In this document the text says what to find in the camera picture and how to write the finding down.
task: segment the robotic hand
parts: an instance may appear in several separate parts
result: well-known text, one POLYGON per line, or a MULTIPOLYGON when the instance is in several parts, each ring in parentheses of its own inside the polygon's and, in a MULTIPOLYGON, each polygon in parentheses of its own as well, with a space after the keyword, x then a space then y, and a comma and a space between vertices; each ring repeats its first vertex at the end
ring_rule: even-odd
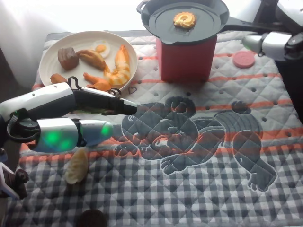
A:
POLYGON ((303 0, 279 0, 276 17, 289 33, 251 34, 242 39, 243 45, 259 56, 276 61, 303 59, 303 0))
MULTIPOLYGON (((103 92, 79 87, 77 78, 71 77, 68 83, 49 85, 7 100, 0 104, 0 148, 6 140, 34 141, 32 150, 47 153, 97 145, 112 136, 111 123, 60 117, 75 109, 104 115, 135 114, 137 104, 119 98, 120 95, 118 89, 103 92), (75 79, 77 89, 71 88, 71 79, 75 79)), ((28 175, 23 170, 14 174, 2 163, 5 151, 0 151, 0 197, 22 199, 26 196, 24 183, 28 175)))

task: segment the cartoon bear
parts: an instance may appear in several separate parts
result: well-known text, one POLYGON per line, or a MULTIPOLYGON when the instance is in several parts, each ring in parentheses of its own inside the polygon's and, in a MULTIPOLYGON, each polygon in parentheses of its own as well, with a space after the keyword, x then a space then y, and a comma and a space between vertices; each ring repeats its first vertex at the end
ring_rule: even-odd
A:
POLYGON ((262 128, 250 112, 245 103, 234 102, 231 110, 214 117, 191 119, 196 107, 187 98, 144 104, 114 126, 113 138, 120 143, 115 155, 161 159, 161 169, 170 175, 207 162, 219 146, 232 148, 236 161, 250 173, 248 187, 265 192, 276 171, 260 158, 262 128))

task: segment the red block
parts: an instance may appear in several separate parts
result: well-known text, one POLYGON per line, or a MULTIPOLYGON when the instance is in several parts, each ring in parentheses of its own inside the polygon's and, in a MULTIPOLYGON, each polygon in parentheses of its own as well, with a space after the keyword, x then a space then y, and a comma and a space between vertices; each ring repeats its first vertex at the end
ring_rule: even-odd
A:
POLYGON ((156 40, 161 79, 171 83, 207 81, 217 36, 196 45, 166 45, 156 40))

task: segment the gingham fabric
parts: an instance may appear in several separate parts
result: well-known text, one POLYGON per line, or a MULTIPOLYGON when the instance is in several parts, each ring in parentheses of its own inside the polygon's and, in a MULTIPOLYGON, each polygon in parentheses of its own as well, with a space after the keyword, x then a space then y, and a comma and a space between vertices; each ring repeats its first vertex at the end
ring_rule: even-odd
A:
MULTIPOLYGON (((68 35, 51 34, 45 51, 68 35)), ((114 124, 111 139, 89 149, 83 183, 64 180, 67 154, 22 151, 28 196, 9 201, 7 227, 75 226, 88 209, 109 226, 283 227, 303 225, 303 127, 272 60, 240 70, 243 32, 218 36, 205 84, 160 80, 155 38, 120 32, 139 57, 123 97, 133 116, 73 113, 114 124)), ((34 89, 41 87, 37 76, 34 89)))

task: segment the black frying pan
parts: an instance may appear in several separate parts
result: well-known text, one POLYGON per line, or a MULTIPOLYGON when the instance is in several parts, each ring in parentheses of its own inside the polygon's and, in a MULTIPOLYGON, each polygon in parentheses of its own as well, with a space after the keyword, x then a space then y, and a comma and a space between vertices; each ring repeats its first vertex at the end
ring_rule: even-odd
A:
POLYGON ((137 11, 145 28, 165 44, 194 44, 228 30, 289 32, 284 26, 250 23, 230 17, 221 0, 145 0, 138 5, 137 11), (174 26, 173 19, 180 12, 191 12, 196 16, 192 29, 174 26))

